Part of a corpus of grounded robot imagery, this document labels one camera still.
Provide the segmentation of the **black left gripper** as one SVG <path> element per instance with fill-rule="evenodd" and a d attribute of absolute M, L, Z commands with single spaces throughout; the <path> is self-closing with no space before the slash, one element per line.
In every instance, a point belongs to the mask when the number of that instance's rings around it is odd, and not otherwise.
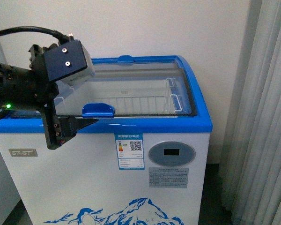
<path fill-rule="evenodd" d="M 36 81 L 34 99 L 38 104 L 37 110 L 41 113 L 47 148 L 55 150 L 74 138 L 77 132 L 90 126 L 98 119 L 77 118 L 74 116 L 58 116 L 54 99 L 59 94 L 56 81 L 64 77 L 61 72 L 61 56 L 53 56 L 61 53 L 62 46 L 52 44 L 49 47 L 33 45 L 30 50 L 30 68 Z"/>

